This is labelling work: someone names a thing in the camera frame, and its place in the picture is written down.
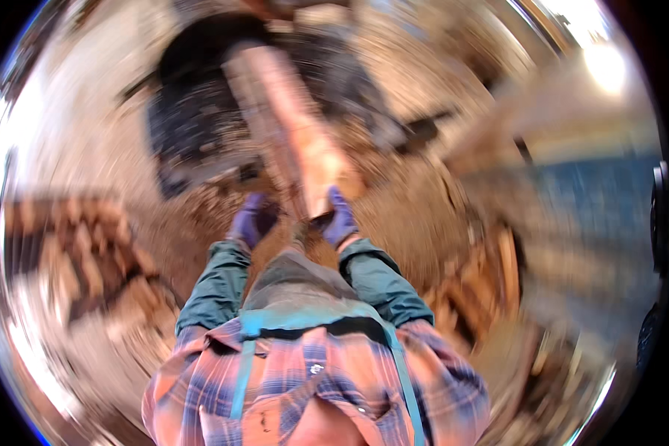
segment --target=gloved hand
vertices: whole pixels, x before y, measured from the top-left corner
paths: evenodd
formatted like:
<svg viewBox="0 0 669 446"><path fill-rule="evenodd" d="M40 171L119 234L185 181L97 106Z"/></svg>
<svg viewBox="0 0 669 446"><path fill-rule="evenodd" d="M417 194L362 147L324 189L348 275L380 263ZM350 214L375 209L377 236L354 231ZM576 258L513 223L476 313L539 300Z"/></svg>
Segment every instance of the gloved hand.
<svg viewBox="0 0 669 446"><path fill-rule="evenodd" d="M330 186L327 197L334 208L334 217L322 231L322 236L334 249L339 248L349 236L359 232L352 208L336 185Z"/></svg>
<svg viewBox="0 0 669 446"><path fill-rule="evenodd" d="M264 193L250 193L245 203L233 217L227 239L241 240L253 249L277 221L277 205L262 207Z"/></svg>

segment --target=light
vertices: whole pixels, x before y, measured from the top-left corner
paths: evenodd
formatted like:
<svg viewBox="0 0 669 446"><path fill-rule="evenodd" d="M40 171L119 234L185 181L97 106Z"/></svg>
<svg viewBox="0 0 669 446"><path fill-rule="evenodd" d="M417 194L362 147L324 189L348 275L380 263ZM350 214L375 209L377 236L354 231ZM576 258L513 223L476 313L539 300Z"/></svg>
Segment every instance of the light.
<svg viewBox="0 0 669 446"><path fill-rule="evenodd" d="M609 94L619 94L624 85L624 59L610 45L592 45L584 49L585 63L600 87Z"/></svg>

